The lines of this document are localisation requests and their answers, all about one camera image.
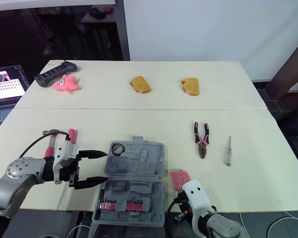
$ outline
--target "tool case lid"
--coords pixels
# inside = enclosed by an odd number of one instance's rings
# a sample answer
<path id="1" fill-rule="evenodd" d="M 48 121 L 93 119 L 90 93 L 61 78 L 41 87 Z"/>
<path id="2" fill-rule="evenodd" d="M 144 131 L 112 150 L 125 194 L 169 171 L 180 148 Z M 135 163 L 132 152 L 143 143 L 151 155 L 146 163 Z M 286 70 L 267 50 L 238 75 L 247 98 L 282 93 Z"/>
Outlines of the tool case lid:
<path id="1" fill-rule="evenodd" d="M 113 154 L 113 146 L 117 144 L 124 147 L 120 155 Z M 134 136 L 133 141 L 115 141 L 109 148 L 105 173 L 142 178 L 163 176 L 164 145 L 145 142 L 142 136 Z"/>

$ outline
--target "pliers jaw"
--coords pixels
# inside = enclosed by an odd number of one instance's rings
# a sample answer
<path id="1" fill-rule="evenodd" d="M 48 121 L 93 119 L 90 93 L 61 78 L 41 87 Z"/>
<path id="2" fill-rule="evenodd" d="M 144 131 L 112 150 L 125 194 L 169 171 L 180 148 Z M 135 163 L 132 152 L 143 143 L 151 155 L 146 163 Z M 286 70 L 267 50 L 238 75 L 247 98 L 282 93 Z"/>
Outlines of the pliers jaw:
<path id="1" fill-rule="evenodd" d="M 199 144 L 199 154 L 201 159 L 204 159 L 207 154 L 207 148 L 205 144 Z"/>

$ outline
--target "tool case compartment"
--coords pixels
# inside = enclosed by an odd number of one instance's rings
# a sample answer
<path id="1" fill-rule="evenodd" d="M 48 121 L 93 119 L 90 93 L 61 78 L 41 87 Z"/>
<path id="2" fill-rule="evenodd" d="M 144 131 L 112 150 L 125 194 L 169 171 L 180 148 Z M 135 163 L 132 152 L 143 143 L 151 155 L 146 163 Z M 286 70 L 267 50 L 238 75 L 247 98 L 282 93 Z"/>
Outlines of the tool case compartment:
<path id="1" fill-rule="evenodd" d="M 120 155 L 115 155 L 115 145 L 123 146 Z M 144 142 L 142 137 L 113 142 L 105 173 L 109 179 L 100 186 L 92 216 L 94 223 L 163 226 L 165 184 L 159 180 L 164 175 L 163 144 Z"/>

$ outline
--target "black cable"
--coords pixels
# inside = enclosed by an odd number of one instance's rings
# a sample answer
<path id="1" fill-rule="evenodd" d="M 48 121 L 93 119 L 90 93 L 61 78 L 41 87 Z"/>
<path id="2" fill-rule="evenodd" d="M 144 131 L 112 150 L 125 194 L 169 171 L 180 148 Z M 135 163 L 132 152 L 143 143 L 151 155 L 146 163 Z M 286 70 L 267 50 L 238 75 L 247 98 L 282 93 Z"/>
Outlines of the black cable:
<path id="1" fill-rule="evenodd" d="M 165 231 L 167 232 L 169 238 L 173 238 L 172 234 L 169 231 L 168 228 L 168 217 L 170 215 L 170 211 L 172 209 L 172 207 L 175 205 L 175 201 L 172 201 L 172 203 L 170 204 L 170 206 L 168 207 L 167 212 L 165 213 L 165 219 L 164 219 L 164 227 L 165 227 Z"/>
<path id="2" fill-rule="evenodd" d="M 47 133 L 43 136 L 41 136 L 40 138 L 36 139 L 32 144 L 30 144 L 23 152 L 22 154 L 19 156 L 19 158 L 23 157 L 24 154 L 33 146 L 35 145 L 38 141 L 42 140 L 44 137 L 47 137 L 49 135 L 53 135 L 53 134 L 63 134 L 63 135 L 66 135 L 66 138 L 65 140 L 70 140 L 70 135 L 67 134 L 66 132 L 63 132 L 63 131 L 55 131 L 55 132 L 51 132 L 51 133 Z"/>

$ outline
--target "black power strip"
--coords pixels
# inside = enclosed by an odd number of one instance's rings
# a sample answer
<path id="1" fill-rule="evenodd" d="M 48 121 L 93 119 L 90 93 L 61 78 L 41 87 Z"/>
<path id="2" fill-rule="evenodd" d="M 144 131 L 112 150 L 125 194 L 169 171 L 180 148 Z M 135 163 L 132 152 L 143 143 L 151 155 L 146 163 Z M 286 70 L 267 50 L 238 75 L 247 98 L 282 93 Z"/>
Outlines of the black power strip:
<path id="1" fill-rule="evenodd" d="M 61 65 L 50 69 L 42 74 L 37 74 L 34 79 L 38 82 L 41 87 L 47 87 L 49 82 L 53 79 L 66 74 L 67 72 L 75 72 L 77 70 L 77 66 L 74 63 L 65 61 Z"/>

